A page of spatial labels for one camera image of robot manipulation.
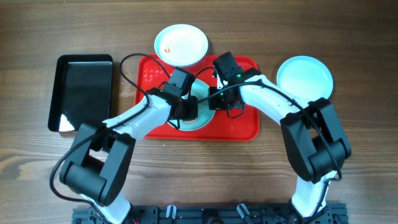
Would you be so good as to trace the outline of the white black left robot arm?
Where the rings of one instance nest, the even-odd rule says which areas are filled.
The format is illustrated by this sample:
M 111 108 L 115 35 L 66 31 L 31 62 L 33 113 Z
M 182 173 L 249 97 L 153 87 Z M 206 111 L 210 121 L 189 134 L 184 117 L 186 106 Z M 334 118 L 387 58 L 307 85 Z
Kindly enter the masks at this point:
M 60 182 L 79 195 L 76 202 L 89 204 L 102 222 L 133 222 L 132 205 L 121 189 L 136 143 L 170 119 L 196 118 L 198 102 L 188 90 L 152 88 L 123 114 L 83 123 L 71 148 L 53 168 L 50 187 L 55 187 L 58 174 Z

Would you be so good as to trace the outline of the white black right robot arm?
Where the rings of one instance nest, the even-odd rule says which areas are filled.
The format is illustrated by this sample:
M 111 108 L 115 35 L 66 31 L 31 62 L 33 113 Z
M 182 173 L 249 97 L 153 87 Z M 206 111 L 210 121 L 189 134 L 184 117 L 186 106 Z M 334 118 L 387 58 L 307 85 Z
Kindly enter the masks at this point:
M 215 68 L 219 98 L 226 106 L 240 101 L 257 108 L 278 123 L 290 165 L 298 175 L 291 204 L 301 221 L 313 221 L 325 207 L 331 182 L 342 179 L 341 168 L 351 146 L 333 105 L 294 96 L 270 82 L 259 70 L 240 66 Z

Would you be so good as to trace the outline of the white plate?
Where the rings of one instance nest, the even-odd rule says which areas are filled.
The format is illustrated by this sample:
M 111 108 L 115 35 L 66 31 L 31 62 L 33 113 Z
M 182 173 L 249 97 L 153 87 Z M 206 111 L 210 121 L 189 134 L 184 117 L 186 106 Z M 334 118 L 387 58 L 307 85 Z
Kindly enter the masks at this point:
M 329 99 L 334 87 L 328 67 L 318 59 L 305 55 L 283 62 L 277 71 L 276 82 L 281 89 L 311 101 Z
M 209 86 L 205 82 L 196 79 L 191 88 L 191 96 L 199 100 L 208 96 Z M 180 131 L 195 131 L 205 127 L 215 115 L 215 110 L 210 110 L 208 102 L 198 104 L 198 116 L 191 120 L 180 120 Z
M 157 56 L 174 67 L 188 67 L 199 62 L 208 51 L 203 31 L 189 24 L 175 24 L 161 30 L 154 41 Z

